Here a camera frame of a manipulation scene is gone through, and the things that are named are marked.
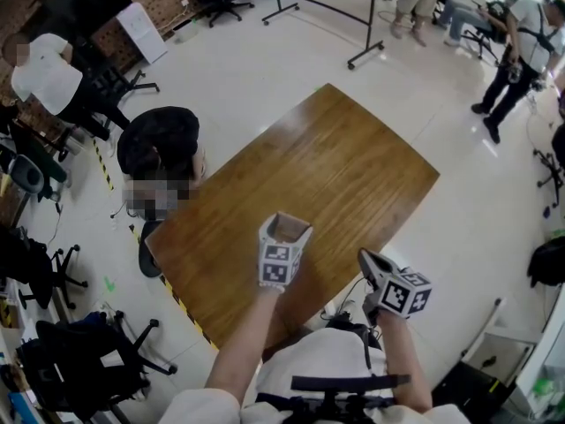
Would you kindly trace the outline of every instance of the person in black shirt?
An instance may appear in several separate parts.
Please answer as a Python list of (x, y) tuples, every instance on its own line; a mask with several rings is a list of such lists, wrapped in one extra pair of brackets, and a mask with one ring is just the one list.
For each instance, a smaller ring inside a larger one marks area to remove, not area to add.
[(495, 0), (486, 4), (486, 7), (471, 8), (467, 4), (462, 4), (456, 0), (448, 0), (440, 18), (438, 19), (438, 27), (448, 29), (449, 36), (445, 43), (448, 46), (456, 47), (461, 41), (463, 25), (470, 24), (476, 28), (485, 30), (495, 30), (494, 39), (504, 41), (508, 29), (506, 28), (506, 19), (509, 15), (510, 6), (517, 0)]

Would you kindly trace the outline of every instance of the floor tape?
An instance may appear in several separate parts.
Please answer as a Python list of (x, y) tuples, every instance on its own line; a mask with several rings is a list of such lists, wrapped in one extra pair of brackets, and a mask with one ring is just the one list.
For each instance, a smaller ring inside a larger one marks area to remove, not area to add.
[[(139, 236), (139, 233), (135, 230), (135, 226), (133, 224), (130, 224), (129, 228), (130, 228), (130, 231), (133, 234), (133, 237), (135, 237), (135, 239), (138, 241), (138, 243), (140, 243), (141, 238)], [(194, 317), (192, 317), (192, 315), (189, 313), (188, 309), (186, 309), (185, 304), (181, 301), (181, 299), (178, 297), (178, 295), (175, 294), (175, 291), (173, 291), (173, 286), (169, 283), (167, 278), (165, 278), (165, 275), (159, 276), (159, 279), (165, 285), (165, 287), (167, 288), (167, 291), (169, 291), (170, 296), (175, 300), (177, 305), (179, 305), (180, 308), (183, 310), (183, 313), (186, 314), (186, 316), (191, 320), (191, 322), (194, 325), (194, 327), (196, 328), (196, 330), (202, 335), (202, 337), (204, 337), (204, 339), (207, 340), (207, 342), (212, 346), (213, 349), (218, 350), (218, 347), (216, 346), (216, 344), (214, 344), (212, 339), (210, 339), (210, 337), (206, 334), (206, 332), (202, 329), (202, 327), (200, 327), (200, 325), (196, 322), (196, 319), (194, 319)]]
[(102, 156), (100, 154), (100, 149), (98, 148), (98, 145), (96, 144), (96, 140), (93, 139), (92, 142), (94, 144), (94, 150), (96, 151), (96, 156), (98, 157), (98, 162), (100, 163), (100, 166), (102, 167), (102, 173), (104, 174), (104, 178), (106, 179), (106, 183), (108, 184), (110, 191), (112, 191), (112, 190), (114, 190), (114, 185), (112, 184), (112, 180), (109, 178), (108, 169), (106, 168), (106, 165), (104, 164), (104, 161), (102, 160)]

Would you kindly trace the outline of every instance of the hand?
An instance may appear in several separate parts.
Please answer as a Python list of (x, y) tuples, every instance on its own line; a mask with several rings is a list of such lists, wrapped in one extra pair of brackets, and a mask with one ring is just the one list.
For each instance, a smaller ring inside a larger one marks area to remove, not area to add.
[(516, 47), (513, 47), (512, 50), (510, 51), (510, 55), (508, 56), (508, 61), (511, 64), (515, 64), (517, 63), (519, 58), (520, 58), (520, 52)]

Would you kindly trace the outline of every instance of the sneaker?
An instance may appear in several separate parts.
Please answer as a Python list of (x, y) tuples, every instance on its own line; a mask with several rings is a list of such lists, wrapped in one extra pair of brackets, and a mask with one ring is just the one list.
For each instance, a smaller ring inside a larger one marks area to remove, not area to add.
[(400, 25), (396, 24), (395, 22), (393, 22), (392, 24), (390, 24), (390, 33), (391, 33), (396, 39), (402, 39), (402, 38), (403, 38), (402, 29), (401, 29)]
[(421, 45), (422, 47), (427, 47), (426, 41), (424, 41), (424, 38), (422, 38), (422, 30), (415, 30), (414, 28), (412, 28), (410, 30), (410, 33), (412, 35), (412, 38), (414, 38), (419, 45)]
[(475, 113), (476, 115), (486, 115), (486, 114), (488, 114), (488, 111), (486, 110), (485, 107), (483, 107), (482, 103), (473, 103), (471, 105), (471, 111), (473, 113)]
[(443, 40), (443, 43), (449, 47), (459, 47), (459, 41), (456, 41), (451, 36), (448, 36)]
[(483, 119), (483, 124), (485, 125), (485, 127), (488, 131), (488, 134), (491, 136), (491, 139), (493, 140), (494, 144), (495, 145), (500, 144), (501, 143), (501, 136), (498, 132), (498, 127), (491, 125), (491, 122), (488, 119), (488, 117)]

